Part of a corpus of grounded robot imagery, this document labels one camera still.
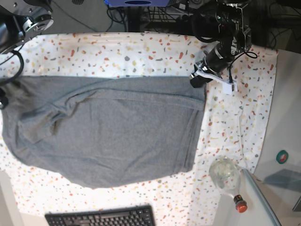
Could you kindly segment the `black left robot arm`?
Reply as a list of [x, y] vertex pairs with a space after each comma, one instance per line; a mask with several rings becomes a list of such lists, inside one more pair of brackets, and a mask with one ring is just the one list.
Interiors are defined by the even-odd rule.
[[216, 42], [202, 60], [194, 64], [190, 83], [200, 88], [211, 81], [219, 82], [225, 94], [237, 91], [231, 68], [236, 60], [246, 55], [256, 59], [251, 52], [249, 26], [250, 2], [248, 0], [212, 0], [198, 8], [191, 19], [193, 35], [203, 43]]

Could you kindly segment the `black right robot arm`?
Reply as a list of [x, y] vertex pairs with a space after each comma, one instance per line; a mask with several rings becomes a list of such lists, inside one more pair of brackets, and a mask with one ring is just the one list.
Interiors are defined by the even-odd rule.
[[32, 40], [54, 22], [50, 0], [2, 0], [0, 2], [0, 53], [11, 53], [20, 61], [17, 73], [0, 81], [3, 87], [18, 78], [24, 69], [24, 59], [15, 50]]

